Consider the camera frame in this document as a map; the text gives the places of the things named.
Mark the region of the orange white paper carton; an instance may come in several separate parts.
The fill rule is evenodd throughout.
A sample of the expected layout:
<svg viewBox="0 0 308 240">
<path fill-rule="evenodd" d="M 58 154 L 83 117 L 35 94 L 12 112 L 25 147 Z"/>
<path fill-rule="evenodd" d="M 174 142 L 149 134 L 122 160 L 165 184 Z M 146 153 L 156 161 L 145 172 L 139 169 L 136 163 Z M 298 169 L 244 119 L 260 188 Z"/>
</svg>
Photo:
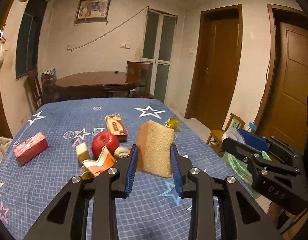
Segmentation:
<svg viewBox="0 0 308 240">
<path fill-rule="evenodd" d="M 98 177 L 103 171 L 113 167 L 116 162 L 116 159 L 111 155 L 106 146 L 103 146 L 97 160 L 90 159 L 85 142 L 76 146 L 76 155 L 84 169 L 84 172 L 81 174 L 83 180 Z"/>
</svg>

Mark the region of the brown door right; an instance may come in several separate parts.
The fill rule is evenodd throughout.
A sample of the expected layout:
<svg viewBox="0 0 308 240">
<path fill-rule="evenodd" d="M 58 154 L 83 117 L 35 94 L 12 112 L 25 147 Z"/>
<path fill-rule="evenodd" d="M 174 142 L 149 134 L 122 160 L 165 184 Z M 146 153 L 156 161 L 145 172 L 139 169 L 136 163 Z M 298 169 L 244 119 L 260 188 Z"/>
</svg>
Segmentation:
<svg viewBox="0 0 308 240">
<path fill-rule="evenodd" d="M 308 19 L 297 9 L 268 4 L 270 61 L 256 134 L 303 151 L 308 133 Z"/>
</svg>

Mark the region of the brown door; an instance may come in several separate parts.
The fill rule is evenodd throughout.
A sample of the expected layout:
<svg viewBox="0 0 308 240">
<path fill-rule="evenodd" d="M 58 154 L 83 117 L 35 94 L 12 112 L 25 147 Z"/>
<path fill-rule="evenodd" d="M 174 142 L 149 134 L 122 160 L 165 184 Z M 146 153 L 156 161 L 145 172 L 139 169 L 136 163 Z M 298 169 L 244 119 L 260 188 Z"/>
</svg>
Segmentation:
<svg viewBox="0 0 308 240">
<path fill-rule="evenodd" d="M 242 49 L 242 5 L 201 12 L 186 118 L 221 130 L 232 102 Z"/>
<path fill-rule="evenodd" d="M 270 61 L 256 134 L 303 151 L 308 133 L 308 19 L 297 9 L 268 4 Z"/>
</svg>

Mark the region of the green lined trash bin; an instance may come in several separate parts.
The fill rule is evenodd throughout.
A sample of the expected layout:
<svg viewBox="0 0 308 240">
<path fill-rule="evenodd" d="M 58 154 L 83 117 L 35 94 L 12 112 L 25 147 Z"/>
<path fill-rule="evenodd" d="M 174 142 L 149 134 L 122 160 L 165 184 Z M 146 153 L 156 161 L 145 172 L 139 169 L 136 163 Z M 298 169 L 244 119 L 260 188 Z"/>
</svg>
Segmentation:
<svg viewBox="0 0 308 240">
<path fill-rule="evenodd" d="M 238 142 L 241 142 L 245 144 L 245 141 L 241 134 L 238 132 L 238 129 L 229 128 L 225 134 L 223 135 L 222 140 L 224 141 L 227 138 L 234 139 Z M 264 151 L 260 151 L 262 153 L 262 156 L 266 160 L 271 160 L 268 154 Z M 227 166 L 229 166 L 239 177 L 240 179 L 245 183 L 245 185 L 252 191 L 254 199 L 259 198 L 261 195 L 254 191 L 251 187 L 253 183 L 253 178 L 251 173 L 247 170 L 247 164 L 243 161 L 237 159 L 234 157 L 234 155 L 225 152 L 223 157 L 221 158 Z"/>
</svg>

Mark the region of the grey knitted cloth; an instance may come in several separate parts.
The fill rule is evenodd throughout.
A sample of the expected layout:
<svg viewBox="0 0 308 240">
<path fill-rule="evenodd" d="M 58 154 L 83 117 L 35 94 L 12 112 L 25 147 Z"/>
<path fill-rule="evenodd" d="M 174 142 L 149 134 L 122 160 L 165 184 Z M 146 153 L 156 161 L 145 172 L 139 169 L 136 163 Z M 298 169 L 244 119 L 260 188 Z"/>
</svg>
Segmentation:
<svg viewBox="0 0 308 240">
<path fill-rule="evenodd" d="M 119 146 L 114 151 L 114 155 L 113 156 L 114 156 L 115 159 L 120 159 L 120 158 L 128 157 L 129 153 L 130 153 L 130 148 Z"/>
</svg>

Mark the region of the small yellow wooden chair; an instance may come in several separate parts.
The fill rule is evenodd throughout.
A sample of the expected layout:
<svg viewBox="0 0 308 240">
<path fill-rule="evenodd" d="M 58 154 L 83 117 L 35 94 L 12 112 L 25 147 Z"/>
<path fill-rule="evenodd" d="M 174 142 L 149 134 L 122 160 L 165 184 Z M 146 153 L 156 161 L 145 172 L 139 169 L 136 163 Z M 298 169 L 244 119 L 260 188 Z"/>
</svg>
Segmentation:
<svg viewBox="0 0 308 240">
<path fill-rule="evenodd" d="M 239 116 L 230 113 L 230 119 L 224 130 L 211 130 L 206 144 L 209 145 L 216 154 L 222 151 L 222 138 L 229 128 L 242 129 L 246 125 Z"/>
</svg>

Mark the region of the dark wooden dining table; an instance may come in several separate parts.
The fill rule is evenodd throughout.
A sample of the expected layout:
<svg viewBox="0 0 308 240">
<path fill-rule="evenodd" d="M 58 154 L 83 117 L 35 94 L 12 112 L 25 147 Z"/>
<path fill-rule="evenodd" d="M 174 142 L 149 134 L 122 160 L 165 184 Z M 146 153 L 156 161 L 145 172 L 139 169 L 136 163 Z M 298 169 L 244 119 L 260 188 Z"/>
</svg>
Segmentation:
<svg viewBox="0 0 308 240">
<path fill-rule="evenodd" d="M 85 72 L 58 79 L 56 90 L 63 99 L 69 100 L 112 97 L 116 92 L 136 88 L 137 81 L 137 77 L 129 77 L 124 72 Z"/>
</svg>

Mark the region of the yellow plastic wrapper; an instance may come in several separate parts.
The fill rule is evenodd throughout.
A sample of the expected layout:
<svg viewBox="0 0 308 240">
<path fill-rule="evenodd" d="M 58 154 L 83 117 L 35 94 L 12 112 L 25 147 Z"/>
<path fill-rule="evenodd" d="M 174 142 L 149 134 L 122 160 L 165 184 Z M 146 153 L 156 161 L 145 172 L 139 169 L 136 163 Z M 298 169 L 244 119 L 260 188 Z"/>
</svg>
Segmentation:
<svg viewBox="0 0 308 240">
<path fill-rule="evenodd" d="M 179 124 L 180 120 L 178 118 L 172 117 L 168 118 L 168 120 L 164 122 L 163 126 L 173 129 L 175 132 L 179 132 Z"/>
</svg>

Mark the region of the white glass double door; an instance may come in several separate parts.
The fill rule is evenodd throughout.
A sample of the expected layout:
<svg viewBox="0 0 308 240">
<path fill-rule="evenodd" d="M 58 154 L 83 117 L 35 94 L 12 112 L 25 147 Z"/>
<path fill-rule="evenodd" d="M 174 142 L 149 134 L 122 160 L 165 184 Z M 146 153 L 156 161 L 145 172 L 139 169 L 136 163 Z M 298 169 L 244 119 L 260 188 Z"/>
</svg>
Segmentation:
<svg viewBox="0 0 308 240">
<path fill-rule="evenodd" d="M 165 102 L 177 16 L 148 10 L 141 61 L 149 64 L 145 91 Z"/>
</svg>

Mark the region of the red tan cigarette box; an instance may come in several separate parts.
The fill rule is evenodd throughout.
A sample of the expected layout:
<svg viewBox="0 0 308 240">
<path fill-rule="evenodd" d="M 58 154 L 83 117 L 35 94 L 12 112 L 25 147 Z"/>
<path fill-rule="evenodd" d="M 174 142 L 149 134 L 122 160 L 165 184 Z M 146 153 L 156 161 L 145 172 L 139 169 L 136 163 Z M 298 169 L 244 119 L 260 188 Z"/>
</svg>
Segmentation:
<svg viewBox="0 0 308 240">
<path fill-rule="evenodd" d="M 121 119 L 121 115 L 113 114 L 105 116 L 105 123 L 107 131 L 113 135 L 115 135 L 119 142 L 126 142 L 128 132 L 125 128 L 125 125 Z"/>
</svg>

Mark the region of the dark window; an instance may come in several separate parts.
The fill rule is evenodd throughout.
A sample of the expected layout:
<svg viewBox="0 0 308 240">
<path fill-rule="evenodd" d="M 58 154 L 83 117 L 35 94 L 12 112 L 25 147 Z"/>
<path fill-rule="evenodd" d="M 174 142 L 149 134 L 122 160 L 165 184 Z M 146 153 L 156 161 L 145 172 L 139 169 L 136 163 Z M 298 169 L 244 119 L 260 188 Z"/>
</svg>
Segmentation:
<svg viewBox="0 0 308 240">
<path fill-rule="evenodd" d="M 28 0 L 17 38 L 16 79 L 37 67 L 39 37 L 46 7 L 46 0 Z"/>
</svg>

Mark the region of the yellow sponge block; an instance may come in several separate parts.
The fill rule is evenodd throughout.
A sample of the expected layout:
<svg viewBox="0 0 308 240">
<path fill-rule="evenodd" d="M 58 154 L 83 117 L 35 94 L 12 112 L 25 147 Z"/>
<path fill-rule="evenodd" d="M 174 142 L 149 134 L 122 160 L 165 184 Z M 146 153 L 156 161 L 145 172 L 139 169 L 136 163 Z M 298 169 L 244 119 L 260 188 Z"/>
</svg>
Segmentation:
<svg viewBox="0 0 308 240">
<path fill-rule="evenodd" d="M 174 143 L 174 130 L 157 122 L 148 121 L 139 128 L 137 170 L 155 176 L 171 177 L 170 146 Z"/>
</svg>

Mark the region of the dark wooden chair right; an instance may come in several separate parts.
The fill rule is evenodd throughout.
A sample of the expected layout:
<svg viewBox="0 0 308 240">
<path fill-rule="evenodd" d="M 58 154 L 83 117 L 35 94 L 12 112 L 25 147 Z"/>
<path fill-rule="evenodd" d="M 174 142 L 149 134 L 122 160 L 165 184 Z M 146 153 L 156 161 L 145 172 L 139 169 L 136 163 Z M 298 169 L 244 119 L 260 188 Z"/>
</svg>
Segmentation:
<svg viewBox="0 0 308 240">
<path fill-rule="evenodd" d="M 129 77 L 135 76 L 138 78 L 137 87 L 128 91 L 128 96 L 133 98 L 153 99 L 154 96 L 149 92 L 150 76 L 152 64 L 149 62 L 134 62 L 127 61 L 127 74 Z"/>
</svg>

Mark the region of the red tissue packet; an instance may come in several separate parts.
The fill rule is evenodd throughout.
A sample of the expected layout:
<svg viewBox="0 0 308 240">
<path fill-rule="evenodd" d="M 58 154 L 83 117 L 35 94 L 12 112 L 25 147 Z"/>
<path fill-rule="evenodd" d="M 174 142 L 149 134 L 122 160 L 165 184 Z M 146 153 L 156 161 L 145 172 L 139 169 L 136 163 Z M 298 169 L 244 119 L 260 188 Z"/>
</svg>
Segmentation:
<svg viewBox="0 0 308 240">
<path fill-rule="evenodd" d="M 37 155 L 48 149 L 46 137 L 38 132 L 14 148 L 14 154 L 20 166 L 24 166 Z"/>
</svg>

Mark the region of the framed wall picture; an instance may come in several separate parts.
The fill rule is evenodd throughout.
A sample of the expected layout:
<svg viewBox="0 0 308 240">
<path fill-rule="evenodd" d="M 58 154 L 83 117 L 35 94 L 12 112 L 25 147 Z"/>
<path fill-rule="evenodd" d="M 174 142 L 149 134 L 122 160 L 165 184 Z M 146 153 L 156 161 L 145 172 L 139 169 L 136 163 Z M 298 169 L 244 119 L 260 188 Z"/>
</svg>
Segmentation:
<svg viewBox="0 0 308 240">
<path fill-rule="evenodd" d="M 80 0 L 75 24 L 107 22 L 111 0 Z"/>
</svg>

